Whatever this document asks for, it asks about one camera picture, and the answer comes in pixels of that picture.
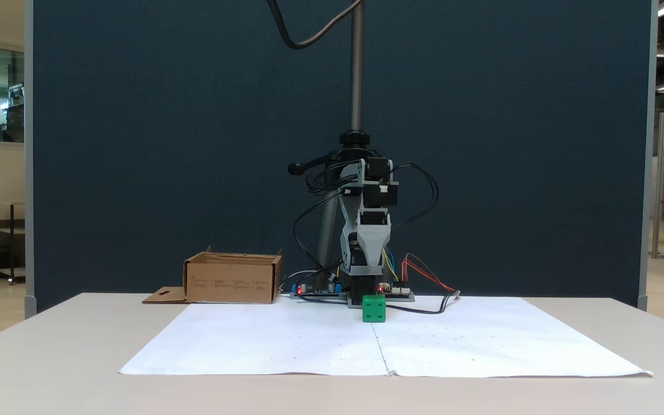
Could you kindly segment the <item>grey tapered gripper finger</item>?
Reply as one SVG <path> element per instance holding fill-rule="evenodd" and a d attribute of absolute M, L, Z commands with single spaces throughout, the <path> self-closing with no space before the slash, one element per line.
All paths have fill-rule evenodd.
<path fill-rule="evenodd" d="M 370 271 L 382 271 L 383 250 L 390 234 L 390 226 L 358 226 L 357 240 Z"/>

